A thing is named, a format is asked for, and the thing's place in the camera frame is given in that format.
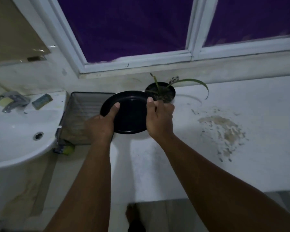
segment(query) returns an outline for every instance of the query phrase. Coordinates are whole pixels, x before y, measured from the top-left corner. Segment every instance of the window pane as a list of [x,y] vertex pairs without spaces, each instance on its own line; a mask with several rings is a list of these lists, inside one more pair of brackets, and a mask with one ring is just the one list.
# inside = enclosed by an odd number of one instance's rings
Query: window pane
[[218,0],[204,46],[290,35],[290,0]]
[[88,62],[183,50],[193,0],[58,0]]

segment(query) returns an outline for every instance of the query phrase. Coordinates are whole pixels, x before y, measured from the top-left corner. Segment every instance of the drain hole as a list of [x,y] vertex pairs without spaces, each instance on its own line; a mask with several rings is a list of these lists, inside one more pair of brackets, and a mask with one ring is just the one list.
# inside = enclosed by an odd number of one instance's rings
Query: drain hole
[[37,141],[40,140],[43,137],[44,133],[43,132],[38,132],[33,136],[33,140]]

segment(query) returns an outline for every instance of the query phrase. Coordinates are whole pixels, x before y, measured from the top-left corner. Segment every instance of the person's right arm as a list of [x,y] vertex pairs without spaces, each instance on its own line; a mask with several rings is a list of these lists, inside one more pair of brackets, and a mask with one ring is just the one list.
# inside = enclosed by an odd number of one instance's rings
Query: person's right arm
[[290,231],[290,214],[264,193],[217,167],[173,133],[174,106],[147,101],[147,130],[162,147],[210,232]]

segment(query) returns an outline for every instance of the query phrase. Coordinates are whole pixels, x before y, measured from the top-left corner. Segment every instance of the yellow sponge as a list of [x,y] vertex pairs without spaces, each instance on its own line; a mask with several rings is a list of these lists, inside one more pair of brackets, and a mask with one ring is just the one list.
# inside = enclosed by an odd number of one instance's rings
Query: yellow sponge
[[12,101],[13,101],[13,99],[11,99],[11,98],[8,98],[8,97],[7,98],[3,98],[3,99],[0,100],[0,106],[6,107]]

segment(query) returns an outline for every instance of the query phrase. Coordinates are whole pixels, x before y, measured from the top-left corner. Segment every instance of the plate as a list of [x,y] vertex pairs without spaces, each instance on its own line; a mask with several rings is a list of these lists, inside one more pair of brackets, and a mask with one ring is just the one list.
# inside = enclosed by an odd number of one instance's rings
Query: plate
[[109,97],[101,107],[100,114],[106,116],[111,107],[120,103],[114,119],[114,132],[136,134],[146,130],[146,102],[149,95],[142,91],[124,91]]

